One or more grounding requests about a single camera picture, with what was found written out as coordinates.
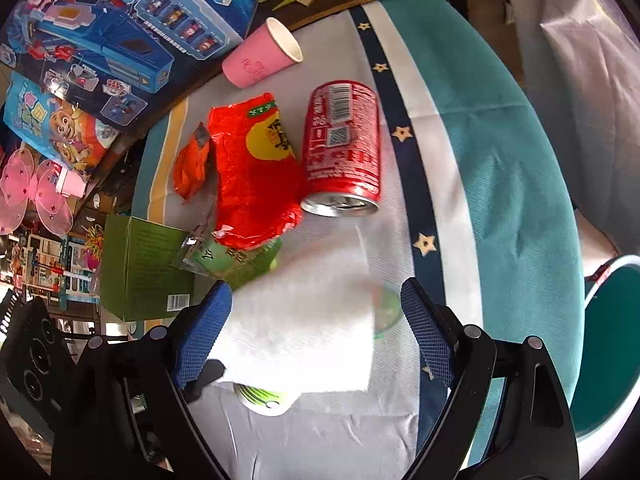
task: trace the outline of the barcode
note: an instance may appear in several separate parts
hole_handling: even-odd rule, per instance
[[[351,119],[351,85],[335,84],[329,87],[331,122],[343,123]]]
[[[342,146],[349,143],[349,126],[338,126],[337,128],[329,128],[326,134],[326,146],[332,148],[334,146]]]
[[[175,312],[189,306],[190,297],[188,294],[169,294],[166,297],[166,311]]]

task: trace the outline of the blue toy box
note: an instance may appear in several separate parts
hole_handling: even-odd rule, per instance
[[[120,131],[148,128],[245,37],[257,0],[19,0],[0,60]]]

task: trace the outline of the metal screw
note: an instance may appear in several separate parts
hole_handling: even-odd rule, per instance
[[[527,339],[527,343],[533,349],[540,350],[542,348],[542,339],[532,335],[529,339]]]
[[[475,325],[465,326],[465,335],[471,339],[478,339],[482,331]]]
[[[91,339],[89,339],[89,342],[87,344],[89,345],[89,348],[95,350],[100,345],[102,345],[102,338],[99,335],[94,335]]]
[[[149,337],[151,339],[162,339],[164,336],[166,336],[166,327],[165,326],[155,326],[151,329],[151,332],[149,332]]]

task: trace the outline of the blue gripper pad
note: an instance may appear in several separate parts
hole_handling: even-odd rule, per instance
[[[213,343],[231,313],[231,287],[225,282],[216,282],[198,307],[191,325],[177,341],[173,380],[180,389],[200,375]]]
[[[443,336],[431,309],[424,303],[415,286],[411,280],[402,284],[400,291],[402,311],[414,332],[420,347],[420,355],[427,363],[433,378],[449,386],[453,380],[453,348]]]

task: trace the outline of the white tissue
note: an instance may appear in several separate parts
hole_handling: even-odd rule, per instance
[[[209,359],[225,365],[221,381],[277,392],[366,390],[373,288],[357,228],[310,242],[234,293]]]

